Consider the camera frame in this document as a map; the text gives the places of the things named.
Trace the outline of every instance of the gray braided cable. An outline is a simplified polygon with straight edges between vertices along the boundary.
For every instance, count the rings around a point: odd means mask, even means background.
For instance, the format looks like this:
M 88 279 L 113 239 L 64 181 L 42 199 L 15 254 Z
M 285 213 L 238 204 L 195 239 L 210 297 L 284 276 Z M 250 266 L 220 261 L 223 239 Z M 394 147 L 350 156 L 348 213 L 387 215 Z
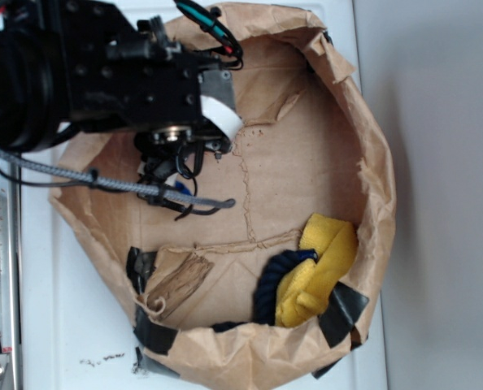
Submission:
M 140 193 L 143 195 L 155 197 L 161 195 L 159 186 L 130 183 L 127 181 L 116 180 L 102 176 L 98 176 L 96 178 L 91 173 L 72 171 L 66 168 L 52 167 L 50 165 L 41 164 L 40 162 L 30 161 L 25 158 L 21 158 L 20 156 L 17 156 L 15 154 L 8 153 L 3 149 L 0 149 L 0 158 L 23 169 L 37 171 L 50 176 L 57 176 L 66 179 L 76 180 L 96 187 L 103 187 L 106 189 L 114 189 L 117 191 L 129 193 Z M 218 209 L 228 209 L 236 204 L 234 199 L 228 199 L 227 201 L 216 201 L 214 199 L 185 195 L 172 189 L 166 189 L 165 191 L 163 191 L 162 195 L 164 198 L 170 201 L 187 203 L 197 206 L 210 206 Z

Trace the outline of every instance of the yellow cloth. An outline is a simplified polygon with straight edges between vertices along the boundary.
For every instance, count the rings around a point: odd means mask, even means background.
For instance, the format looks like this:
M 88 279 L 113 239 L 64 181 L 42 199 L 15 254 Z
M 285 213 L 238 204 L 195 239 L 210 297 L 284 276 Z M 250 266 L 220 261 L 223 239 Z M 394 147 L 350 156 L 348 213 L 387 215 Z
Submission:
M 276 294 L 276 325 L 296 327 L 322 314 L 338 280 L 352 267 L 357 236 L 351 223 L 313 214 L 307 222 L 300 249 L 315 249 L 317 264 L 308 259 L 280 282 Z

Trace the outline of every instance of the brown paper bag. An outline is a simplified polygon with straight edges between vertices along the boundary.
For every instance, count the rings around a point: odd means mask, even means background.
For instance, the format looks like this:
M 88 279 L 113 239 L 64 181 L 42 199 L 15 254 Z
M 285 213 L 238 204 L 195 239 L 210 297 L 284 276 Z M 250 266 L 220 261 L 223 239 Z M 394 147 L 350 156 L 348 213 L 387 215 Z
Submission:
M 148 206 L 133 193 L 57 188 L 50 201 L 132 325 L 142 320 L 161 331 L 143 351 L 152 362 L 209 388 L 269 389 L 331 365 L 352 343 L 366 340 L 394 237 L 394 173 L 385 138 L 350 78 L 354 68 L 327 42 L 317 17 L 283 6 L 227 3 L 220 9 L 220 21 L 246 53 L 244 69 L 233 73 L 245 127 L 231 154 L 220 161 L 206 156 L 198 181 L 201 196 L 234 197 L 237 205 L 175 222 L 173 211 Z M 217 45 L 187 19 L 167 28 L 191 49 Z M 139 158 L 131 133 L 81 135 L 61 165 L 136 181 Z M 341 282 L 369 303 L 352 331 L 331 342 L 326 329 L 337 323 L 325 317 L 294 329 L 247 323 L 215 333 L 214 323 L 250 321 L 262 269 L 272 255 L 297 248 L 314 212 L 358 228 L 357 258 Z M 140 297 L 125 272 L 131 246 L 159 251 L 157 271 Z M 189 254 L 214 266 L 159 321 L 146 299 Z

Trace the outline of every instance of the dark blue rope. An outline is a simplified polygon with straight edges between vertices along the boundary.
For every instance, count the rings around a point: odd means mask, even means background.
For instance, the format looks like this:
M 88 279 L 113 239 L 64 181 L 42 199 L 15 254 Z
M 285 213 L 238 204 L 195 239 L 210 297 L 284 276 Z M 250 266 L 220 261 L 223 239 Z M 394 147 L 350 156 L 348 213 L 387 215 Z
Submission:
M 313 258 L 317 260 L 317 253 L 313 249 L 309 250 L 286 250 L 285 252 L 273 256 L 258 282 L 254 299 L 254 319 L 255 323 L 274 325 L 276 322 L 276 293 L 281 280 L 291 272 L 299 263 Z

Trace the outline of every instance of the robotic arm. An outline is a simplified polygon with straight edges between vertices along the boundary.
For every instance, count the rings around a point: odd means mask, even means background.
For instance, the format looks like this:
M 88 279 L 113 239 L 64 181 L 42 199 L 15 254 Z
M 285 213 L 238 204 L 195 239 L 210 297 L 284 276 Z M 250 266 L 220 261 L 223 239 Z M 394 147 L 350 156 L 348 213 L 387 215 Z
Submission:
M 16 153 L 50 148 L 78 132 L 133 131 L 143 160 L 135 191 L 150 204 L 192 212 L 159 195 L 177 190 L 168 182 L 176 173 L 194 180 L 204 152 L 219 158 L 231 150 L 242 121 L 230 69 L 242 66 L 243 53 L 217 10 L 190 0 L 176 6 L 219 47 L 187 50 L 168 39 L 159 17 L 134 28 L 105 2 L 0 0 L 0 157 L 19 158 Z M 62 123 L 70 124 L 60 132 Z M 193 170 L 185 165 L 191 154 Z

